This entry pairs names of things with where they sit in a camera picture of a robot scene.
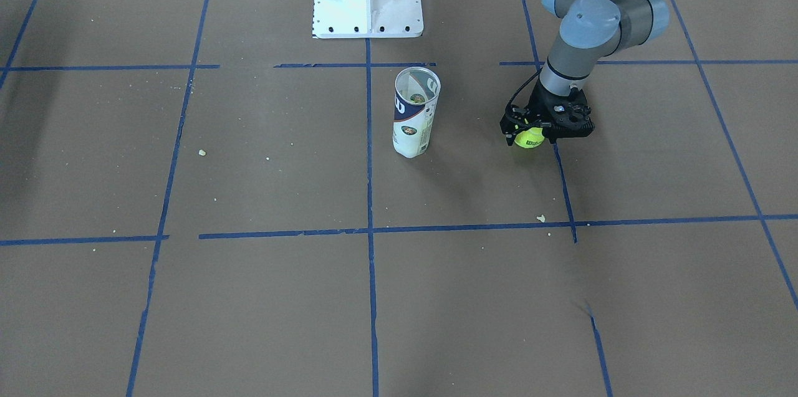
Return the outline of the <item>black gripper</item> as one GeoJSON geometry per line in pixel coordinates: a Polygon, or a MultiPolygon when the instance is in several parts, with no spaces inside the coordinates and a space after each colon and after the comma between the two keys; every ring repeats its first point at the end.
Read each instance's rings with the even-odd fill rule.
{"type": "Polygon", "coordinates": [[[514,144],[521,130],[532,127],[541,128],[542,136],[550,140],[586,138],[595,130],[590,114],[591,107],[581,88],[571,87],[567,95],[561,96],[536,85],[524,107],[509,102],[501,119],[501,131],[507,146],[514,144]]]}

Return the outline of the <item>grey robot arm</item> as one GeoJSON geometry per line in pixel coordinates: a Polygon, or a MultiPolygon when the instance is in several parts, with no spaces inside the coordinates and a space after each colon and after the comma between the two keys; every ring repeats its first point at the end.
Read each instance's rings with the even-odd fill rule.
{"type": "Polygon", "coordinates": [[[586,138],[595,129],[584,85],[601,58],[661,36],[670,23],[664,0],[541,0],[560,19],[547,60],[529,81],[522,107],[510,100],[501,119],[508,145],[586,138]]]}

